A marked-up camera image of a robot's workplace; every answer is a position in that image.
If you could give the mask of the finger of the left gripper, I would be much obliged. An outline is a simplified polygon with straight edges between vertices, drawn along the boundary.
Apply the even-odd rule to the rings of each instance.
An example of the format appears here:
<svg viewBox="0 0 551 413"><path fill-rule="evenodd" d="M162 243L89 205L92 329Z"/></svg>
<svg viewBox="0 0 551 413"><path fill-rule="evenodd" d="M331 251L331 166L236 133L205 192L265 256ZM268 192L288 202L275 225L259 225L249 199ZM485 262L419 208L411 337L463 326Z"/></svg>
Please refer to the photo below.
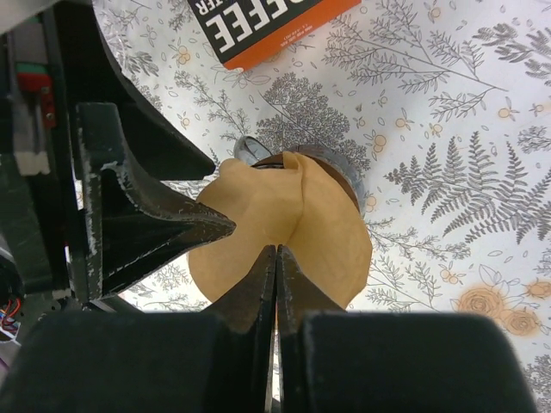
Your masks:
<svg viewBox="0 0 551 413"><path fill-rule="evenodd" d="M152 58L130 52L123 34L104 34L90 3L54 5L64 67L67 102L113 103L130 149L140 165L160 181L201 180L214 162L163 117L123 71L155 74Z"/></svg>
<svg viewBox="0 0 551 413"><path fill-rule="evenodd" d="M77 105L87 291L114 296L171 260L231 235L222 213L164 185L139 164L113 103Z"/></svg>

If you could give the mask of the round wooden dripper base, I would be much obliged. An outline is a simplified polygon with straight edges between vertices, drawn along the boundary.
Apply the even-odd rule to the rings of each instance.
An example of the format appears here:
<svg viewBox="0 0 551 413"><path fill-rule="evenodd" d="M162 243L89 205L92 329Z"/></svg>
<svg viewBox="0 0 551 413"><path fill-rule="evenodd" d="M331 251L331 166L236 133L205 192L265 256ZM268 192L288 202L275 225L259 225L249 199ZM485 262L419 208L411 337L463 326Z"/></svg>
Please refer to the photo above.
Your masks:
<svg viewBox="0 0 551 413"><path fill-rule="evenodd" d="M360 203L356 192L353 190L352 185L346 180L344 175L339 172L335 167L331 166L324 160L318 159L316 157L306 155L306 157L311 158L315 163L317 163L333 180L335 180L344 192L349 196L353 201L357 210L360 210ZM283 168L283 156L282 154L272 155L261 161L258 161L252 165L255 169L282 169Z"/></svg>

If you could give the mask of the coffee filter paper box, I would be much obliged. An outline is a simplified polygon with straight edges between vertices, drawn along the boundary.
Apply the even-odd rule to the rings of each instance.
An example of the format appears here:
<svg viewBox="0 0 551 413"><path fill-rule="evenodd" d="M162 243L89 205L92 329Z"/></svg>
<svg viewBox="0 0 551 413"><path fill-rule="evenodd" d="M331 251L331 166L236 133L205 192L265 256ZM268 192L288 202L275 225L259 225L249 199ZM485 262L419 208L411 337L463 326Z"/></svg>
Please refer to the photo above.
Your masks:
<svg viewBox="0 0 551 413"><path fill-rule="evenodd" d="M207 0L189 7L226 69L248 71L358 0Z"/></svg>

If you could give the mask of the brown paper coffee filter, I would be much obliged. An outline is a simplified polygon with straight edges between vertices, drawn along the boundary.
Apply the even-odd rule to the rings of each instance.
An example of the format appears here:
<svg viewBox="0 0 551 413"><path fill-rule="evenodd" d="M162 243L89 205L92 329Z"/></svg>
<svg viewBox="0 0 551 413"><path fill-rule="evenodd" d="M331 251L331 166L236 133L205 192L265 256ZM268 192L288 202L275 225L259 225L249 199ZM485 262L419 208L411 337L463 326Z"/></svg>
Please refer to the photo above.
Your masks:
<svg viewBox="0 0 551 413"><path fill-rule="evenodd" d="M197 200L234 232L191 250L189 272L214 302L241 281L267 245L288 247L303 274L342 308L365 287L372 244L359 212L332 181L298 168L256 170L227 159Z"/></svg>

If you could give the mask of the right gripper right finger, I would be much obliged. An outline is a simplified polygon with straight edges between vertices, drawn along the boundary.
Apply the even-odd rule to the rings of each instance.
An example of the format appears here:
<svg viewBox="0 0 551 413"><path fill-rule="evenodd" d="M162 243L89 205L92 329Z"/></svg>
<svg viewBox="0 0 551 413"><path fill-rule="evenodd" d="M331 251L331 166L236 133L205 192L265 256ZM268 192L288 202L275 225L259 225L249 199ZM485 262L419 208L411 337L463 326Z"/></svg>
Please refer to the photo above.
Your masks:
<svg viewBox="0 0 551 413"><path fill-rule="evenodd" d="M284 412L533 412L513 349L488 317L347 312L275 265Z"/></svg>

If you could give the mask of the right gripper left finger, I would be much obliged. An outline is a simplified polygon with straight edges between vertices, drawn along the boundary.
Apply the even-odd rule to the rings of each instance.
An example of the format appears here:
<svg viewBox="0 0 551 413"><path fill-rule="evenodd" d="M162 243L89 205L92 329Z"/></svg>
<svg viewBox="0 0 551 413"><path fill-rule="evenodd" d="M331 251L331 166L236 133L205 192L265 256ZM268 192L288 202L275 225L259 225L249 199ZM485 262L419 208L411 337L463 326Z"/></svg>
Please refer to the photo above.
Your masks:
<svg viewBox="0 0 551 413"><path fill-rule="evenodd" d="M42 318L1 387L4 412L261 412L276 250L199 312Z"/></svg>

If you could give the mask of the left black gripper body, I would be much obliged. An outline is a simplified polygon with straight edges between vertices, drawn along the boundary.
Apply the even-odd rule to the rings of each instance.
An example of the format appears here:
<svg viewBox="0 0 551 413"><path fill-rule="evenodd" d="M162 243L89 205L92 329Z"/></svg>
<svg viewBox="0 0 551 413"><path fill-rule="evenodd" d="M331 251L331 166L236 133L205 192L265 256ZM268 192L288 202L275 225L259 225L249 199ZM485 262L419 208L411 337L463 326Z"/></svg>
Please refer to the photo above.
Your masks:
<svg viewBox="0 0 551 413"><path fill-rule="evenodd" d="M1 300L87 302L68 46L90 32L90 3L5 1L1 15Z"/></svg>

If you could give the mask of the grey glass coffee server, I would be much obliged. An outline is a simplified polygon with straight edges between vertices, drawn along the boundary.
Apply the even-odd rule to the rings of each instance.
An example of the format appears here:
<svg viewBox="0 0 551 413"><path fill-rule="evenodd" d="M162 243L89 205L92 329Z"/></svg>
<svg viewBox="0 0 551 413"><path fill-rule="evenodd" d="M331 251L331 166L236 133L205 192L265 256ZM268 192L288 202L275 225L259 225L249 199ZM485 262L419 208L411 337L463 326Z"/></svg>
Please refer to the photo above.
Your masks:
<svg viewBox="0 0 551 413"><path fill-rule="evenodd" d="M242 136L234 144L232 154L235 159L238 159L252 167L254 163L280 153L283 156L283 168L274 170L292 169L295 165L294 160L297 160L298 168L303 169L307 176L316 176L318 181L332 181L333 186L337 185L339 189L344 192L335 180L333 180L311 158L306 157L306 155L324 160L331 166L335 167L352 185L352 188L356 192L356 196L358 197L360 203L360 210L356 210L362 218L364 217L366 212L365 202L367 199L367 192L364 187L361 171L344 154L332 149L331 147L322 144L297 144L291 145L278 153L272 153L265 145L252 136Z"/></svg>

